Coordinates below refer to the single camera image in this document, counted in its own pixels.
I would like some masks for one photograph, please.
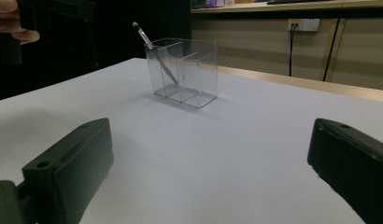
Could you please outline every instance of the beige wall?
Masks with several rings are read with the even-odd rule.
[[[219,65],[287,76],[287,27],[288,20],[195,20],[191,35],[217,41]],[[295,34],[294,77],[322,80],[333,27],[333,20],[320,20],[318,32]],[[338,37],[329,80],[383,90],[383,19],[347,19]]]

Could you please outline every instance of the white table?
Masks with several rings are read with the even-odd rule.
[[[155,96],[132,59],[0,101],[0,180],[109,118],[115,162],[86,224],[363,223],[306,162],[316,118],[383,142],[383,102],[219,74],[201,109]]]

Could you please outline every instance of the cable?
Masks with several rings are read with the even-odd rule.
[[[296,27],[298,26],[299,24],[295,24],[295,23],[292,23],[291,24],[291,53],[293,51],[293,36],[294,36],[294,31],[296,30]],[[291,53],[290,53],[290,74],[289,76],[291,77]]]

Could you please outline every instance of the hand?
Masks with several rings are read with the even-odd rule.
[[[35,42],[40,37],[37,31],[21,28],[16,0],[0,0],[0,33],[11,33],[21,44]]]

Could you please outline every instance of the clear plastic container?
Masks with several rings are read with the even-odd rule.
[[[214,41],[164,38],[145,44],[154,94],[193,107],[218,97]]]

